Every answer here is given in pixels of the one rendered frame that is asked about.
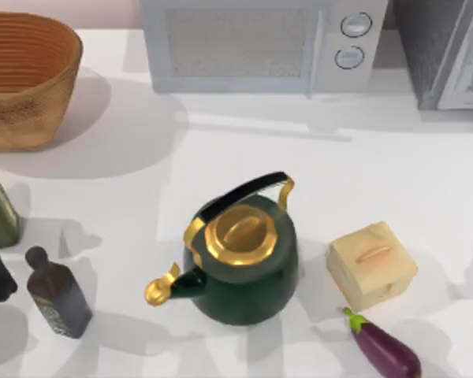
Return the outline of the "green and gold kettle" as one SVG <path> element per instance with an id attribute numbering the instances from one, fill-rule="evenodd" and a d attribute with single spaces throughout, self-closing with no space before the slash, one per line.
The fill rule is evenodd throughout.
<path id="1" fill-rule="evenodd" d="M 271 172 L 207 202 L 184 231 L 183 264 L 146 286 L 147 304 L 189 298 L 209 318 L 236 326 L 282 311 L 299 277 L 287 210 L 294 185 L 285 172 Z"/>

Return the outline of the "pale microwave oven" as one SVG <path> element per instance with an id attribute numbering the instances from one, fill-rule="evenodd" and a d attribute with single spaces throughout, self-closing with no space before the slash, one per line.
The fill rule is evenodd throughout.
<path id="1" fill-rule="evenodd" d="M 316 94 L 364 91 L 388 0 L 140 0 L 152 86 L 159 93 Z M 370 31 L 341 32 L 367 13 Z M 340 49 L 365 53 L 339 69 Z"/>

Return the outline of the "cream square bread box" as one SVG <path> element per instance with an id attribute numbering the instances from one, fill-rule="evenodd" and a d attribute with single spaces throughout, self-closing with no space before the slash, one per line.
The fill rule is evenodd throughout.
<path id="1" fill-rule="evenodd" d="M 419 271 L 385 221 L 331 242 L 326 268 L 354 312 L 401 295 Z"/>

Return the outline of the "microwave knob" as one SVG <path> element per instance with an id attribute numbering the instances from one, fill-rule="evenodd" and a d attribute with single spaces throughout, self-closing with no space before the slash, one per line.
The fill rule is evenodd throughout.
<path id="1" fill-rule="evenodd" d="M 334 62 L 339 69 L 358 68 L 365 60 L 365 53 L 358 46 L 349 46 L 336 52 Z"/>
<path id="2" fill-rule="evenodd" d="M 367 13 L 357 13 L 346 16 L 341 22 L 341 32 L 349 38 L 359 38 L 366 35 L 373 24 Z"/>

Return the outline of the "dark square bottle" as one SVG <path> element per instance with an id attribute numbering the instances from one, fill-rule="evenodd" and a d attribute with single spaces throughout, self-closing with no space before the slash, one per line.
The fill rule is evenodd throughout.
<path id="1" fill-rule="evenodd" d="M 25 260 L 32 268 L 28 292 L 52 331 L 79 339 L 93 313 L 72 271 L 50 261 L 41 246 L 29 248 Z"/>

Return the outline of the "purple eggplant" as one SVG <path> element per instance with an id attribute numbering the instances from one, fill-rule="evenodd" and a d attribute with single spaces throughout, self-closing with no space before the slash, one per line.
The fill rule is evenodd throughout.
<path id="1" fill-rule="evenodd" d="M 417 354 L 366 317 L 344 307 L 354 340 L 367 360 L 385 378 L 422 378 Z"/>

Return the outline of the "woven brown basket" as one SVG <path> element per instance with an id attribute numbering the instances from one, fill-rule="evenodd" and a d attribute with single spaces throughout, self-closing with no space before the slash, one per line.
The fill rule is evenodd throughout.
<path id="1" fill-rule="evenodd" d="M 83 55 L 68 25 L 0 11 L 0 151 L 50 143 L 65 117 Z"/>

